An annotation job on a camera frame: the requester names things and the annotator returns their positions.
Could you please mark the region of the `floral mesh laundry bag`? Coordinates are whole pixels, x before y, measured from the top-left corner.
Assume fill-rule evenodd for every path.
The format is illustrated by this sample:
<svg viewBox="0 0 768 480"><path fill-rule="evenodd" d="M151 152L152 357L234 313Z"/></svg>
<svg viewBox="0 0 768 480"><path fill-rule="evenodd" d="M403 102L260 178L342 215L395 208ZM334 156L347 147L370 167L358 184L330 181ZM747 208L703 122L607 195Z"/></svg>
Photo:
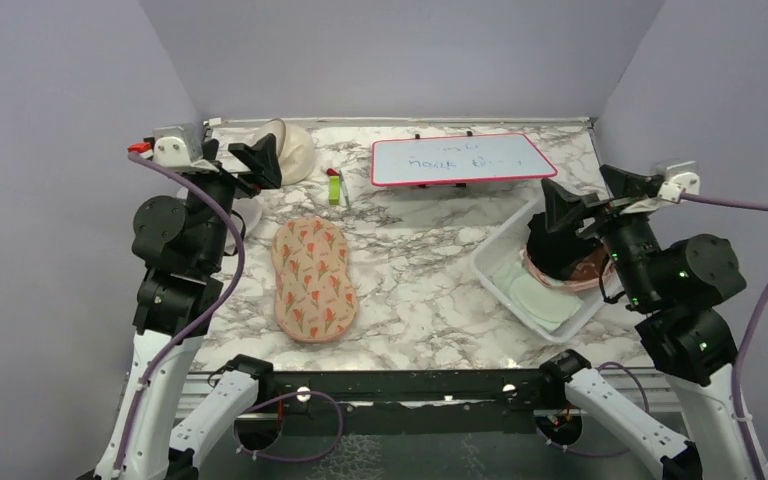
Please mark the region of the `floral mesh laundry bag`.
<svg viewBox="0 0 768 480"><path fill-rule="evenodd" d="M342 230L320 217L293 219L277 230L271 254L274 314L284 333L303 343L342 336L359 310Z"/></svg>

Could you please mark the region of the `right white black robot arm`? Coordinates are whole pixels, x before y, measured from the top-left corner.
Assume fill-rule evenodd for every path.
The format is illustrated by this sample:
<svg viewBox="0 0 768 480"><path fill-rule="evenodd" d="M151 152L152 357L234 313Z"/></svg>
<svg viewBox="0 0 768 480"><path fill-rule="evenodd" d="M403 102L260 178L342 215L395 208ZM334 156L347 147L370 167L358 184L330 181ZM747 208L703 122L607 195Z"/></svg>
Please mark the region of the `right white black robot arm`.
<svg viewBox="0 0 768 480"><path fill-rule="evenodd" d="M584 410L658 479L768 479L736 383L739 350L716 310L746 286L736 254L711 234L661 247L649 224L656 210L699 192L696 165L663 163L646 175L604 165L600 173L605 199L543 179L546 227L603 245L629 309L642 315L637 333L679 401L686 432L654 419L572 350L542 364L539 398Z"/></svg>

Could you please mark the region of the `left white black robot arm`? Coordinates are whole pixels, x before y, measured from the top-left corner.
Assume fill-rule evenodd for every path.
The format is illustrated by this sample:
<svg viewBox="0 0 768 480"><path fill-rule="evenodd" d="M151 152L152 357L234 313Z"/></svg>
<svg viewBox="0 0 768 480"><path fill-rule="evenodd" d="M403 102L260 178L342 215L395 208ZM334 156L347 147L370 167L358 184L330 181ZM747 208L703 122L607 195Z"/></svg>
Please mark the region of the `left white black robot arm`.
<svg viewBox="0 0 768 480"><path fill-rule="evenodd" d="M274 135L232 143L236 164L217 158L215 139L199 147L176 136L147 138L129 159L185 188L184 198L156 196L136 211L133 254L146 272L137 292L133 357L113 432L92 479L195 479L206 456L244 410L274 397L273 367L246 355L224 367L216 386L185 418L179 402L213 314L229 299L240 272L217 275L228 241L245 254L233 203L276 189L282 175Z"/></svg>

